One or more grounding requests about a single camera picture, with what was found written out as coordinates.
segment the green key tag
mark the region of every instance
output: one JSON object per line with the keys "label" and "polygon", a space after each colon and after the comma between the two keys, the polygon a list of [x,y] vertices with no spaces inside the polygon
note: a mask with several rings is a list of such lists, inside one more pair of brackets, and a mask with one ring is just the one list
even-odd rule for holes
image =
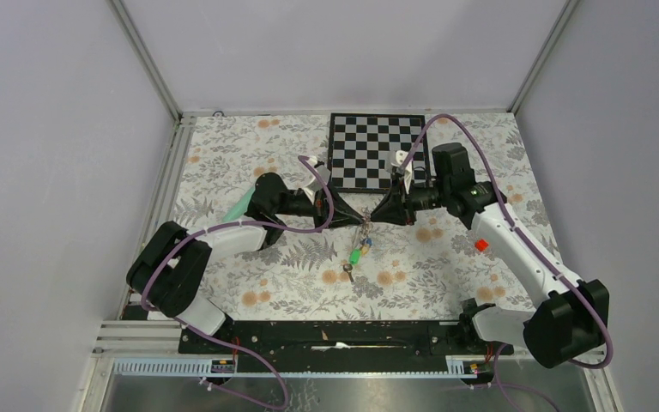
{"label": "green key tag", "polygon": [[355,249],[350,253],[350,264],[357,264],[360,261],[360,249]]}

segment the gray wall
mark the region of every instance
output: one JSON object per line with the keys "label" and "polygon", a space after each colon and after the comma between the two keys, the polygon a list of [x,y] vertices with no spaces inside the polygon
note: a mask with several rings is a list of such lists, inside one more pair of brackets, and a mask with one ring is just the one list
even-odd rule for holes
{"label": "gray wall", "polygon": [[0,1],[0,411],[69,407],[171,125],[105,2]]}
{"label": "gray wall", "polygon": [[659,410],[659,2],[583,2],[518,120],[565,261],[610,290],[623,404]]}
{"label": "gray wall", "polygon": [[565,0],[126,0],[185,110],[500,108]]}

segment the black metal base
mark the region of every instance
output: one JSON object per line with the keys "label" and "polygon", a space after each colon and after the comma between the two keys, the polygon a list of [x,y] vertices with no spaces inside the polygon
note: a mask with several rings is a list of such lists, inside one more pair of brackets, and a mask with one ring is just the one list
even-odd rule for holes
{"label": "black metal base", "polygon": [[[481,358],[486,344],[465,343],[468,338],[456,322],[373,321],[226,322],[215,337],[258,352],[284,373],[446,372],[446,355],[475,354]],[[354,348],[334,347],[338,342]],[[184,330],[180,354],[231,354],[232,350]],[[513,354],[505,348],[503,354]],[[265,373],[266,367],[239,352],[241,373]]]}

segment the black and white checkered board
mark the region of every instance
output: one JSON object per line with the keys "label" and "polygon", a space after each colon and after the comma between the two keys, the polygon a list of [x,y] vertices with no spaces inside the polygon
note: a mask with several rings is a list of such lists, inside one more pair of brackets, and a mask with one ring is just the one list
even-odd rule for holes
{"label": "black and white checkered board", "polygon": [[[390,187],[390,174],[385,171],[388,154],[410,150],[425,125],[423,116],[333,113],[327,161],[332,185],[345,192],[385,191]],[[424,139],[413,158],[415,183],[429,184],[428,159]]]}

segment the floral tablecloth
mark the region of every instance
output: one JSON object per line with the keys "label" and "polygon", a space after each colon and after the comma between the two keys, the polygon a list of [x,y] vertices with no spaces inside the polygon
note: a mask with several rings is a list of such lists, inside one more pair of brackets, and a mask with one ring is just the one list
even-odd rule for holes
{"label": "floral tablecloth", "polygon": [[[479,140],[519,218],[558,254],[514,117],[483,113],[458,118]],[[299,187],[309,173],[297,155],[326,159],[329,130],[327,115],[198,118],[173,219],[191,231],[221,221],[262,173],[279,173],[289,188]],[[485,178],[473,147],[453,123],[441,119],[427,138],[430,148],[463,143],[477,178]],[[342,197],[360,212],[374,209],[382,198]],[[284,221],[294,227],[312,225],[308,218]],[[284,233],[265,251],[211,264],[200,293],[242,320],[453,319],[468,298],[533,309],[522,285],[491,248],[478,252],[473,234],[443,209],[420,212],[412,227],[373,225],[373,247],[355,265],[355,282],[350,282],[342,265],[354,231]]]}

